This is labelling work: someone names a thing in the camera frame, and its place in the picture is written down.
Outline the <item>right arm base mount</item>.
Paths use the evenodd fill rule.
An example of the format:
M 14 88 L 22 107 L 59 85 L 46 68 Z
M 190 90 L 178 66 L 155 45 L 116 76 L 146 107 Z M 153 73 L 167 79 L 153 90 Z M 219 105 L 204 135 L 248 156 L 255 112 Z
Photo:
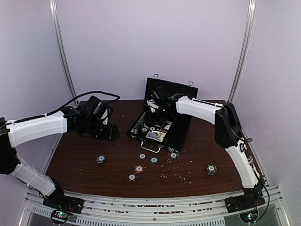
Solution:
M 239 217 L 244 223 L 249 225 L 256 223 L 260 218 L 258 207 L 266 203 L 262 190 L 263 186 L 258 184 L 254 188 L 244 188 L 243 195 L 226 198 L 227 212 L 242 212 Z

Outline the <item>green poker chip stack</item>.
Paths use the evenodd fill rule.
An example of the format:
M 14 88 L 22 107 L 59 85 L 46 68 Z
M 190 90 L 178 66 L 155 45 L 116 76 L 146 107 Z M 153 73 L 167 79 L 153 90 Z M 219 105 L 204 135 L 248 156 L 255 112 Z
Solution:
M 206 169 L 207 169 L 208 175 L 210 175 L 210 176 L 214 176 L 217 172 L 217 168 L 214 165 L 208 165 Z

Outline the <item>red poker chip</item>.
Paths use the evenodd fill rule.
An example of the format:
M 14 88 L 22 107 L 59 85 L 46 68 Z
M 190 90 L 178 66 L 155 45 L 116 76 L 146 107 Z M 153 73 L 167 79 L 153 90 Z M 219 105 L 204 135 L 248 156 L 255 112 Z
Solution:
M 136 173 L 142 173 L 144 171 L 144 167 L 141 165 L 135 166 L 135 172 Z

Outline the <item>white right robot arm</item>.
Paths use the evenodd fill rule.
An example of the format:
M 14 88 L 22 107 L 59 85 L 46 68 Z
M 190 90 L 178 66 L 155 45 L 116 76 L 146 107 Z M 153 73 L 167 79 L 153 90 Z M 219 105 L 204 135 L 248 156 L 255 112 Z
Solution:
M 246 144 L 250 138 L 244 138 L 241 124 L 233 104 L 211 103 L 192 98 L 184 94 L 174 94 L 164 100 L 154 97 L 146 100 L 146 105 L 159 119 L 166 119 L 173 113 L 185 114 L 205 120 L 214 125 L 214 140 L 225 149 L 232 159 L 244 189 L 249 190 L 241 197 L 241 204 L 250 208 L 259 200 L 258 191 L 262 190 L 262 182 L 253 158 L 247 153 Z

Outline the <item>blue green 50 chip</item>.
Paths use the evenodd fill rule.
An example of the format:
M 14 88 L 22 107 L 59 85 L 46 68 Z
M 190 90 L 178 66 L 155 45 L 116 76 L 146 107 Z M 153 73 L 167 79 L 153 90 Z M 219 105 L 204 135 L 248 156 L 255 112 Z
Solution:
M 158 159 L 157 157 L 152 156 L 152 157 L 150 158 L 150 163 L 151 163 L 151 164 L 157 164 L 158 162 L 159 162 L 159 159 Z

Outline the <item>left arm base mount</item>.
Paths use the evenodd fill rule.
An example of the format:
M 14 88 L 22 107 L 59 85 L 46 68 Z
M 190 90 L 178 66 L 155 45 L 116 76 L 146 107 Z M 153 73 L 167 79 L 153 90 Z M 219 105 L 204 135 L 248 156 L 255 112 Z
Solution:
M 50 214 L 50 219 L 55 225 L 65 224 L 68 219 L 74 214 L 80 214 L 83 209 L 84 200 L 66 196 L 61 186 L 54 178 L 50 178 L 55 185 L 55 190 L 49 196 L 43 195 L 39 192 L 40 197 L 43 198 L 43 205 L 54 208 Z

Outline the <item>brown black 100 chip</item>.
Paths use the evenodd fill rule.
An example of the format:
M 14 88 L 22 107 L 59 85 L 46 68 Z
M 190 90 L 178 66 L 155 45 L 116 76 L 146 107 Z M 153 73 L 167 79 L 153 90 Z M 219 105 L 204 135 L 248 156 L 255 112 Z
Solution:
M 128 180 L 129 181 L 135 181 L 136 180 L 136 174 L 129 174 L 128 175 Z

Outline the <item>teal chip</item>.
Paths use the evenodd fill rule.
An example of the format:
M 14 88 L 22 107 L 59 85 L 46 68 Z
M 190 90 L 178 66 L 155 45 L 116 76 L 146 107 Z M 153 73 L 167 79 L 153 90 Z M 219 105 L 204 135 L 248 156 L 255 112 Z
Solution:
M 172 153 L 170 153 L 170 155 L 169 155 L 170 159 L 172 159 L 172 160 L 177 159 L 178 156 L 179 156 L 179 155 L 178 155 L 178 153 L 176 153 L 176 152 L 172 152 Z

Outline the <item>blue white chip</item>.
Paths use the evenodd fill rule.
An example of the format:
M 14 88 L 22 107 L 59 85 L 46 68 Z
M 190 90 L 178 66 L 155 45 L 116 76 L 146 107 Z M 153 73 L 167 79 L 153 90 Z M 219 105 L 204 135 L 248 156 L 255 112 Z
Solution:
M 98 163 L 98 164 L 102 164 L 102 163 L 104 163 L 106 161 L 106 157 L 104 156 L 104 155 L 99 155 L 98 157 L 97 157 L 97 159 L 96 159 L 96 162 Z

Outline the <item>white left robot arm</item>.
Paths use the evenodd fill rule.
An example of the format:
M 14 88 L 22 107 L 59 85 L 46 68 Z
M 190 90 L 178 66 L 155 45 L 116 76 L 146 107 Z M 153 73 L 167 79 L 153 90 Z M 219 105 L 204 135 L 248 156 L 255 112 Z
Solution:
M 60 186 L 53 179 L 27 164 L 17 154 L 16 147 L 42 137 L 70 132 L 76 132 L 81 137 L 89 135 L 96 140 L 115 141 L 120 134 L 117 125 L 108 121 L 110 116 L 111 111 L 107 109 L 88 112 L 85 109 L 65 107 L 56 113 L 34 116 L 30 120 L 6 121 L 1 118 L 1 174 L 11 175 L 35 188 L 44 196 L 49 196 L 49 201 L 57 209 L 65 208 L 68 200 Z

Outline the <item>black poker set case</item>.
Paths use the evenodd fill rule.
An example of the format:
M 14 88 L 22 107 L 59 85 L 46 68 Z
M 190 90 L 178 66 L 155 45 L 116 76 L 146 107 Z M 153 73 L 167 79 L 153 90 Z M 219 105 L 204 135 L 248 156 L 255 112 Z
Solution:
M 146 81 L 143 112 L 130 127 L 127 136 L 140 142 L 146 151 L 158 153 L 162 149 L 179 153 L 188 133 L 191 116 L 180 114 L 175 102 L 185 95 L 196 97 L 198 88 L 189 81 L 187 85 L 161 80 L 158 74 Z

